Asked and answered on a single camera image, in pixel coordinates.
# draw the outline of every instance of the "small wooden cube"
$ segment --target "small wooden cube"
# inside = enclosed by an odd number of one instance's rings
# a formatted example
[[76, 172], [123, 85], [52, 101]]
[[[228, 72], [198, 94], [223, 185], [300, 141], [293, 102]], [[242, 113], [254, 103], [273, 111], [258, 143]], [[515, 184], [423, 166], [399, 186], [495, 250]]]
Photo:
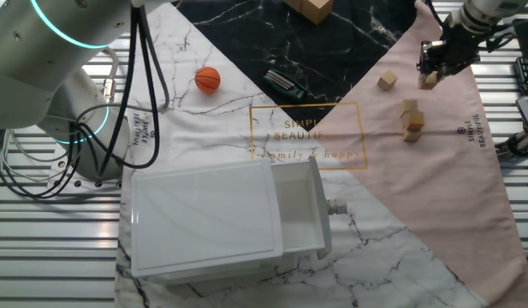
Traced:
[[384, 91], [389, 91], [395, 85], [399, 78], [392, 71], [388, 71], [380, 77], [377, 81], [377, 85], [380, 86]]
[[427, 78], [420, 79], [419, 89], [421, 90], [433, 90], [433, 88], [438, 84], [438, 77], [436, 72], [431, 73]]
[[301, 14], [315, 25], [332, 12], [334, 0], [301, 0]]
[[417, 99], [405, 99], [402, 101], [401, 107], [402, 107], [402, 113], [400, 114], [400, 117], [402, 117], [408, 111], [418, 111], [418, 100]]
[[409, 131], [407, 129], [402, 130], [402, 138], [405, 142], [416, 142], [418, 141], [423, 133], [421, 131]]
[[402, 115], [402, 128], [418, 131], [425, 125], [424, 113], [421, 111], [406, 111]]
[[294, 9], [296, 12], [301, 12], [302, 0], [282, 0], [286, 5]]

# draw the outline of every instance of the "black cable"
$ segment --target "black cable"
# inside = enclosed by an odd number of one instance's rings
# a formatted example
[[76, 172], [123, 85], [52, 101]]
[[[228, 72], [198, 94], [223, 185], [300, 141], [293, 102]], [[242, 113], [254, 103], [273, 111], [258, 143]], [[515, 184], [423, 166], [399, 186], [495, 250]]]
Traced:
[[500, 49], [501, 47], [505, 47], [507, 44], [511, 43], [511, 41], [515, 38], [516, 35], [514, 33], [503, 33], [497, 38], [494, 38], [492, 40], [488, 39], [486, 41], [486, 51], [493, 52]]
[[[5, 136], [5, 131], [1, 130], [0, 131], [0, 151], [3, 149], [3, 146], [4, 146], [4, 144], [3, 144], [4, 143], [4, 136]], [[74, 152], [74, 144], [75, 143], [77, 143], [78, 152], [80, 152], [81, 151], [81, 142], [80, 142], [80, 134], [79, 133], [77, 133], [77, 140], [74, 138], [73, 134], [70, 135], [69, 152], [68, 152], [68, 165], [71, 164], [71, 160], [72, 160], [72, 156], [73, 156], [73, 152]], [[57, 196], [58, 194], [60, 194], [68, 186], [68, 183], [71, 181], [71, 179], [73, 178], [75, 172], [77, 171], [77, 168], [79, 167], [79, 162], [80, 162], [80, 157], [77, 157], [72, 171], [70, 173], [68, 173], [67, 171], [64, 172], [62, 174], [62, 177], [60, 178], [60, 180], [56, 181], [56, 183], [50, 189], [48, 189], [47, 191], [42, 192], [42, 193], [34, 194], [34, 193], [29, 192], [28, 190], [26, 190], [20, 183], [18, 183], [18, 181], [16, 181], [14, 176], [10, 173], [9, 168], [6, 167], [6, 166], [3, 166], [3, 169], [7, 172], [9, 178], [13, 181], [15, 186], [17, 188], [19, 188], [23, 192], [17, 191], [10, 183], [7, 182], [7, 179], [5, 178], [5, 176], [4, 176], [4, 174], [3, 174], [1, 169], [0, 169], [0, 178], [1, 178], [2, 183], [9, 190], [11, 190], [13, 193], [16, 193], [16, 194], [18, 194], [18, 195], [20, 195], [22, 197], [30, 197], [30, 198], [37, 198], [37, 199], [53, 198], [53, 197]], [[68, 178], [66, 179], [65, 182], [63, 182], [63, 185], [58, 189], [58, 191], [52, 193], [52, 191], [55, 188], [57, 188], [62, 183], [62, 181], [64, 180], [66, 175], [68, 175]]]
[[[4, 142], [5, 142], [5, 130], [0, 130], [0, 153], [1, 151], [3, 151], [3, 147], [4, 147]], [[72, 151], [69, 151], [68, 152], [68, 163], [71, 162], [71, 152]], [[29, 192], [28, 190], [24, 189], [24, 187], [22, 187], [17, 181], [16, 179], [14, 178], [14, 176], [10, 173], [10, 170], [9, 168], [6, 166], [6, 165], [3, 165], [3, 169], [7, 172], [7, 175], [9, 176], [9, 178], [13, 181], [13, 183], [16, 185], [16, 187], [20, 188], [23, 192], [19, 192], [17, 191], [16, 189], [14, 189], [10, 183], [7, 182], [7, 179], [5, 178], [2, 170], [0, 169], [0, 178], [1, 178], [1, 181], [2, 183], [9, 188], [9, 190], [11, 190], [13, 193], [16, 193], [18, 195], [21, 195], [22, 197], [32, 197], [32, 198], [41, 198], [43, 197], [46, 193], [49, 193], [51, 192], [53, 189], [55, 189], [56, 187], [58, 187], [58, 185], [60, 184], [60, 182], [63, 181], [64, 177], [66, 176], [66, 172], [64, 172], [62, 174], [62, 177], [60, 178], [60, 180], [56, 181], [55, 185], [53, 185], [49, 190], [45, 191], [45, 192], [42, 192], [42, 193], [38, 193], [38, 194], [33, 194], [31, 192]]]
[[110, 162], [111, 154], [116, 147], [117, 137], [119, 136], [119, 131], [121, 130], [122, 120], [127, 111], [128, 104], [128, 95], [130, 94], [130, 88], [133, 84], [133, 73], [134, 73], [134, 58], [136, 55], [136, 30], [139, 23], [140, 11], [135, 7], [131, 8], [131, 21], [130, 21], [130, 46], [128, 50], [128, 71], [127, 78], [125, 80], [125, 91], [123, 93], [123, 98], [121, 101], [122, 106], [119, 108], [116, 126], [114, 127], [113, 133], [111, 134], [110, 146], [106, 151], [104, 160], [102, 161], [102, 167], [98, 171], [98, 175], [102, 176], [108, 163]]
[[92, 160], [94, 161], [94, 167], [96, 168], [96, 172], [98, 173], [98, 155], [96, 155], [96, 150], [94, 149], [94, 145], [92, 145], [91, 136], [87, 132], [85, 132], [82, 127], [79, 125], [76, 127], [78, 131], [80, 131], [83, 134], [83, 137], [85, 137], [85, 140], [87, 144], [89, 145], [89, 148], [91, 149], [92, 154]]
[[[78, 140], [78, 142], [77, 142], [77, 143], [78, 143], [78, 151], [80, 151], [80, 150], [81, 150], [81, 148], [80, 148], [81, 144], [80, 144], [80, 142], [79, 142], [79, 140], [80, 140], [80, 135], [79, 135], [79, 134], [78, 134], [78, 138], [77, 138], [77, 140]], [[71, 142], [71, 144], [74, 144], [74, 142], [75, 142], [75, 139], [73, 139], [73, 135], [72, 135], [72, 139], [70, 140], [70, 142]], [[58, 185], [60, 185], [61, 182], [63, 181], [64, 175], [67, 174], [67, 172], [64, 172], [64, 173], [62, 174], [62, 178], [61, 178], [61, 180], [57, 181], [57, 182], [55, 183], [55, 185], [53, 185], [53, 187], [50, 188], [50, 189], [48, 189], [46, 192], [42, 192], [42, 193], [38, 193], [38, 194], [33, 194], [33, 193], [29, 192], [28, 190], [26, 190], [21, 184], [19, 184], [19, 183], [16, 181], [16, 179], [15, 179], [14, 176], [10, 173], [10, 171], [9, 171], [8, 168], [5, 168], [5, 171], [7, 171], [7, 174], [9, 175], [9, 177], [11, 178], [11, 180], [13, 181], [13, 183], [14, 183], [18, 188], [20, 188], [20, 189], [24, 192], [24, 193], [19, 193], [21, 196], [24, 196], [24, 197], [30, 197], [30, 198], [37, 198], [37, 199], [48, 199], [48, 198], [53, 198], [53, 197], [57, 196], [58, 194], [60, 194], [60, 193], [61, 193], [61, 192], [62, 192], [62, 191], [68, 186], [68, 183], [71, 181], [72, 177], [74, 176], [75, 171], [77, 170], [77, 167], [79, 166], [79, 161], [80, 161], [80, 158], [78, 157], [76, 163], [74, 164], [73, 171], [72, 171], [71, 173], [69, 173], [68, 178], [66, 179], [66, 181], [65, 181], [65, 182], [63, 183], [63, 185], [58, 189], [58, 191], [52, 193], [52, 194], [49, 195], [49, 196], [45, 196], [45, 194], [47, 194], [47, 193], [51, 193], [52, 190], [54, 190]]]
[[433, 17], [435, 17], [435, 19], [436, 19], [436, 22], [438, 22], [439, 26], [442, 27], [444, 24], [442, 23], [441, 19], [438, 17], [438, 14], [435, 11], [435, 6], [433, 5], [432, 0], [425, 0], [425, 4], [427, 4], [429, 9], [431, 10], [431, 13], [433, 14]]
[[[147, 163], [144, 163], [141, 165], [135, 165], [135, 164], [128, 163], [121, 157], [118, 157], [117, 155], [113, 154], [113, 152], [111, 152], [110, 154], [110, 157], [113, 157], [118, 163], [121, 163], [124, 166], [127, 166], [131, 169], [144, 169], [144, 168], [151, 166], [157, 160], [157, 157], [159, 155], [159, 150], [160, 150], [160, 132], [159, 132], [159, 117], [158, 117], [159, 114], [157, 110], [157, 99], [155, 97], [155, 87], [153, 85], [153, 78], [151, 77], [151, 62], [150, 62], [150, 58], [148, 55], [148, 47], [147, 47], [147, 41], [148, 41], [147, 33], [150, 32], [150, 29], [147, 26], [147, 21], [145, 22], [142, 21], [144, 19], [145, 19], [145, 16], [142, 15], [140, 17], [139, 31], [140, 31], [140, 42], [142, 45], [142, 54], [144, 56], [145, 74], [147, 78], [147, 83], [148, 83], [148, 88], [149, 88], [149, 93], [150, 93], [150, 100], [151, 100], [151, 113], [153, 117], [153, 127], [154, 127], [154, 134], [155, 134], [154, 152], [153, 152], [151, 159]], [[98, 138], [98, 136], [96, 136], [96, 134], [91, 130], [91, 128], [88, 127], [85, 123], [78, 123], [78, 126], [80, 128], [84, 128], [92, 136], [94, 141], [96, 141], [96, 143], [104, 151], [106, 152], [110, 151], [110, 148], [107, 148], [104, 145], [104, 143]]]
[[145, 7], [140, 7], [140, 22], [142, 24], [142, 27], [145, 31], [146, 41], [147, 45], [150, 47], [150, 53], [151, 53], [151, 59], [153, 60], [153, 65], [155, 66], [155, 69], [157, 70], [157, 76], [159, 77], [159, 82], [161, 82], [161, 87], [164, 91], [164, 104], [162, 107], [162, 111], [165, 111], [170, 104], [170, 95], [169, 95], [169, 88], [167, 87], [167, 82], [164, 79], [163, 70], [161, 69], [161, 65], [159, 65], [159, 59], [157, 58], [157, 53], [155, 52], [155, 46], [153, 45], [153, 39], [151, 38], [151, 31], [150, 27], [147, 22], [147, 14], [145, 13]]

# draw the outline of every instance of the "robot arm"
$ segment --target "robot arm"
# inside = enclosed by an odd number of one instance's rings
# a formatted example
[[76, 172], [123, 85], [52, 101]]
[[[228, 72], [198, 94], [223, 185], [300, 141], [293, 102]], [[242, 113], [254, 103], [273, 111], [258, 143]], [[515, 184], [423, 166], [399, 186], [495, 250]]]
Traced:
[[436, 72], [441, 81], [479, 62], [478, 45], [494, 35], [502, 18], [515, 15], [527, 3], [528, 0], [465, 0], [441, 25], [440, 40], [422, 42], [417, 65], [420, 79], [426, 80]]

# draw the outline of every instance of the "marble pattern cloth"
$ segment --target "marble pattern cloth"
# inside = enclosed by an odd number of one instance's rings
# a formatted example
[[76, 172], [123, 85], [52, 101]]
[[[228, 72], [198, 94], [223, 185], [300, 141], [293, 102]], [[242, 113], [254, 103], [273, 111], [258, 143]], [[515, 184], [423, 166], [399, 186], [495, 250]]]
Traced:
[[[269, 68], [309, 89], [303, 104], [336, 103], [413, 24], [413, 0], [335, 0], [318, 26], [282, 0], [174, 2], [211, 43], [276, 104], [292, 104], [265, 85]], [[320, 120], [330, 109], [285, 110]]]
[[[147, 170], [177, 169], [251, 158], [250, 123], [274, 127], [291, 118], [281, 109], [250, 117], [251, 106], [275, 106], [173, 6], [149, 16], [157, 53], [170, 93], [171, 110], [160, 116], [161, 155]], [[193, 82], [198, 68], [216, 68], [222, 85], [212, 96]], [[137, 56], [131, 104], [149, 106], [143, 64]], [[151, 127], [148, 114], [139, 126]], [[266, 151], [265, 135], [255, 151]], [[131, 160], [145, 162], [151, 133], [130, 147]], [[308, 143], [316, 151], [322, 146]], [[283, 150], [297, 145], [284, 143]], [[329, 162], [336, 167], [338, 162]], [[117, 307], [485, 307], [488, 304], [461, 281], [404, 224], [347, 171], [322, 171], [327, 198], [344, 198], [348, 213], [330, 218], [333, 251], [324, 260], [299, 256], [292, 269], [273, 275], [172, 286], [166, 276], [133, 278], [130, 271], [130, 176], [123, 176]]]

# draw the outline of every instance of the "small ball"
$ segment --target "small ball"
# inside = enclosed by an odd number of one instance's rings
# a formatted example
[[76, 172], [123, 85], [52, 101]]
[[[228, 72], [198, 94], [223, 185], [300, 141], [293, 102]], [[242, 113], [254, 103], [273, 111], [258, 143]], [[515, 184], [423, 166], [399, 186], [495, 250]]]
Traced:
[[195, 84], [202, 92], [212, 94], [220, 86], [220, 74], [211, 67], [201, 68], [195, 75]]

